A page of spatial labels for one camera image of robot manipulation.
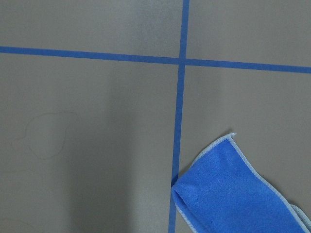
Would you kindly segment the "blue microfiber towel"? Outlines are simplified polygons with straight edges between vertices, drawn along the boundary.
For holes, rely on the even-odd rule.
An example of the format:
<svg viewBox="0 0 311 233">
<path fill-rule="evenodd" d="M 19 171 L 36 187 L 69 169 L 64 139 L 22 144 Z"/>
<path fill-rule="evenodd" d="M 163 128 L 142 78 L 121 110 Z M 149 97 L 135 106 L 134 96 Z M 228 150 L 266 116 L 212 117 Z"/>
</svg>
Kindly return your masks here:
<svg viewBox="0 0 311 233">
<path fill-rule="evenodd" d="M 172 186 L 195 233 L 308 233 L 305 213 L 252 167 L 229 133 L 212 142 Z"/>
</svg>

